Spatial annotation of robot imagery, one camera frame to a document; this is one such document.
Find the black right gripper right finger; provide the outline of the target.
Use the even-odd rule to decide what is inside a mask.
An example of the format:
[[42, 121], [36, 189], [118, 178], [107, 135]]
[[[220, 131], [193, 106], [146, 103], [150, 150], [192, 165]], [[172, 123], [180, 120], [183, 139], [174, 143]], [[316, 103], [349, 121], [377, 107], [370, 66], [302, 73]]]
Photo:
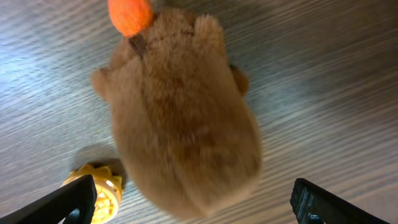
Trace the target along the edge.
[[290, 204], [298, 224], [389, 224], [303, 178], [295, 180]]

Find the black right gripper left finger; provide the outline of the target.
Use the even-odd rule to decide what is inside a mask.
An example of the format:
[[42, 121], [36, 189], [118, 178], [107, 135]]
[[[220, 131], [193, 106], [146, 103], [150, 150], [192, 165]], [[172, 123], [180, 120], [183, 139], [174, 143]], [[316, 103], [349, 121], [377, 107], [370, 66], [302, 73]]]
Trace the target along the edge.
[[2, 217], [1, 224], [90, 224], [96, 197], [93, 176], [84, 175]]

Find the yellow round toy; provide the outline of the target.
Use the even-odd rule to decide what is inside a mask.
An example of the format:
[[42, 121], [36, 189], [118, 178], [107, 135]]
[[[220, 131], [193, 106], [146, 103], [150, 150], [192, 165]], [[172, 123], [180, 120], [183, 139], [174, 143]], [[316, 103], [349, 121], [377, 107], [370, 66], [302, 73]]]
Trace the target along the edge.
[[120, 175], [113, 175], [109, 166], [95, 168], [85, 164], [78, 170], [71, 171], [62, 187], [88, 174], [93, 176], [97, 193], [91, 224], [107, 223], [119, 212], [123, 195], [123, 178]]

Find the brown toy with orange top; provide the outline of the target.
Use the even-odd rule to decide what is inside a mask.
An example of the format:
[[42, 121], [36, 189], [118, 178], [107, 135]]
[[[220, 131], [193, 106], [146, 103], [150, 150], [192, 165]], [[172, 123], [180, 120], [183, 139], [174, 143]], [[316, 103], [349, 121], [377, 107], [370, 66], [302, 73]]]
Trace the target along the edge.
[[125, 171], [160, 209], [208, 217], [256, 188], [261, 134], [217, 18], [159, 11], [150, 27], [121, 39], [91, 82], [109, 105]]

